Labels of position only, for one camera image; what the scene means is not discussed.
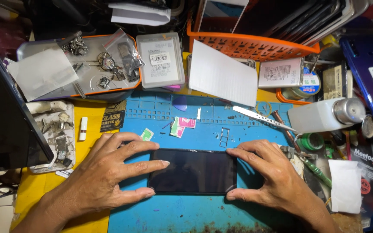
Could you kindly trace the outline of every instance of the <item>metal bottle cap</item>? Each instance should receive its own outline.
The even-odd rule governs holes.
[[[362,135],[366,139],[373,137],[373,118],[371,115],[366,115],[364,121],[362,122]]]
[[[364,104],[356,98],[336,101],[333,105],[333,113],[342,124],[361,123],[366,116]]]

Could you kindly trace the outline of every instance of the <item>phone battery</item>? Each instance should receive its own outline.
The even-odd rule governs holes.
[[[304,58],[260,63],[259,88],[301,87]]]
[[[136,37],[138,52],[145,61],[141,67],[144,88],[179,85],[185,82],[177,33]]]

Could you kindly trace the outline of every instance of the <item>orange plastic basket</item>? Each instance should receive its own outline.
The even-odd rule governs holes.
[[[262,36],[249,36],[218,32],[193,32],[189,20],[186,34],[189,35],[189,52],[194,40],[198,40],[230,57],[247,58],[255,61],[272,61],[304,57],[319,53],[319,44],[312,47]]]

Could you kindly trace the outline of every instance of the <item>fingernail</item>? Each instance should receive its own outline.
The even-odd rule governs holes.
[[[148,195],[146,195],[146,197],[145,198],[148,198],[148,197],[151,197],[151,196],[153,196],[153,195],[155,195],[156,193],[154,193],[154,192],[152,192],[152,193],[149,193]]]
[[[169,166],[169,164],[171,164],[170,162],[165,161],[165,160],[161,160],[161,161],[162,161],[162,163],[163,163],[164,165],[166,165],[167,167]]]

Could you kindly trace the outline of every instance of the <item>black phone screen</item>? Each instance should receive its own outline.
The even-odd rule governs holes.
[[[227,193],[237,187],[237,158],[225,151],[159,149],[151,160],[165,160],[167,168],[152,172],[155,192]]]

